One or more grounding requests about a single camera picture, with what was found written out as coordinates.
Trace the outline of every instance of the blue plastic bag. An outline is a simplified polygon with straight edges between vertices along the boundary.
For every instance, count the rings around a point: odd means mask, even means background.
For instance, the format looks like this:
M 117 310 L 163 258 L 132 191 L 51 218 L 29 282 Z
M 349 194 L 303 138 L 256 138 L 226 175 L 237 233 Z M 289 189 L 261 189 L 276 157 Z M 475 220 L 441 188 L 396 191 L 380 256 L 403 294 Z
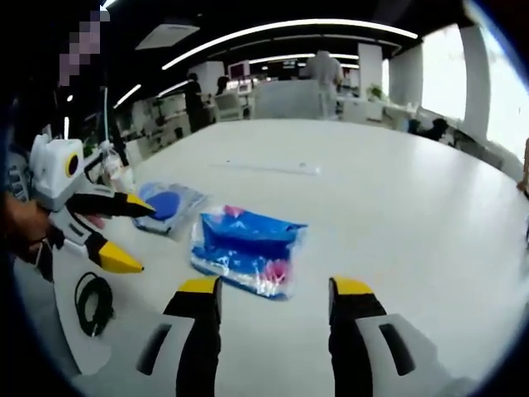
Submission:
M 141 186 L 140 199 L 155 208 L 150 217 L 134 218 L 136 227 L 148 232 L 170 234 L 178 230 L 189 219 L 206 195 L 181 184 L 150 182 Z
M 270 299 L 291 295 L 292 263 L 307 225 L 224 206 L 202 213 L 192 232 L 191 264 Z

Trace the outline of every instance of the ceiling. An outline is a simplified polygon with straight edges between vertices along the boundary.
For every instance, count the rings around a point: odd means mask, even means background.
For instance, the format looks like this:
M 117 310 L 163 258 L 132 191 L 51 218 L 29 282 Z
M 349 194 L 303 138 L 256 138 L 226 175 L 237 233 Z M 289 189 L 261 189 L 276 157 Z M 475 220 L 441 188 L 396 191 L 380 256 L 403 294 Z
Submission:
M 116 103 L 137 84 L 141 88 L 122 105 L 158 94 L 185 79 L 188 69 L 206 60 L 225 65 L 273 55 L 331 53 L 357 55 L 360 42 L 379 41 L 384 58 L 415 46 L 428 33 L 452 23 L 470 24 L 460 0 L 364 0 L 356 2 L 179 2 L 175 0 L 116 0 L 108 6 L 110 22 L 102 26 L 102 54 L 83 66 L 79 78 L 64 92 L 73 94 L 71 112 L 94 110 L 99 87 L 107 75 L 109 101 Z M 418 34 L 417 39 L 357 26 L 296 26 L 261 31 L 208 48 L 162 70 L 175 57 L 218 37 L 254 26 L 307 18 L 340 18 L 377 22 Z M 135 50 L 159 24 L 190 24 L 198 31 L 168 48 Z

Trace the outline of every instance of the yellow circle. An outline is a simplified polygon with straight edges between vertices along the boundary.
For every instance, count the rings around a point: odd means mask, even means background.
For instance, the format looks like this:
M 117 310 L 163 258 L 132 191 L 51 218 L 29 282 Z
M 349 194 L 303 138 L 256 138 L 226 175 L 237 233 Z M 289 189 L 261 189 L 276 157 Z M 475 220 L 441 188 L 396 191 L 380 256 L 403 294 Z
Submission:
M 75 174 L 75 171 L 77 171 L 78 167 L 79 157 L 77 156 L 77 153 L 72 153 L 64 163 L 64 172 L 66 173 L 66 176 L 68 178 L 71 177 L 73 174 Z

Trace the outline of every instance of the white table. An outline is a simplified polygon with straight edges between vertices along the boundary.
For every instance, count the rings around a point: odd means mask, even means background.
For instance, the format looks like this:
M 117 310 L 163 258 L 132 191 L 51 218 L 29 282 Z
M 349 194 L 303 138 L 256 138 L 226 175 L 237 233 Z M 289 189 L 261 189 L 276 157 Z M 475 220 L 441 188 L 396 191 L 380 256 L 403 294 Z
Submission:
M 219 166 L 312 169 L 307 175 Z M 214 124 L 136 168 L 217 203 L 308 223 L 295 296 L 268 301 L 226 286 L 217 395 L 331 395 L 327 280 L 363 280 L 437 346 L 455 376 L 481 379 L 516 334 L 526 295 L 524 218 L 515 182 L 450 147 L 380 127 L 300 120 Z M 115 294 L 161 313 L 199 273 L 175 242 L 110 222 L 107 237 L 145 271 Z

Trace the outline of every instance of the window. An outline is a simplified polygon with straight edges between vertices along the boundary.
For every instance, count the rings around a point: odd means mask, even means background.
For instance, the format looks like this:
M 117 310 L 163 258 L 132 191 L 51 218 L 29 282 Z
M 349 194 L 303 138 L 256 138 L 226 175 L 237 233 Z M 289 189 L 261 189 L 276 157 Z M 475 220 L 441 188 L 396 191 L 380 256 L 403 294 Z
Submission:
M 422 106 L 454 119 L 465 118 L 466 64 L 457 25 L 431 33 L 422 44 Z
M 490 73 L 487 139 L 511 151 L 523 162 L 529 136 L 529 95 L 499 43 L 481 29 Z
M 382 61 L 382 92 L 389 97 L 389 61 Z

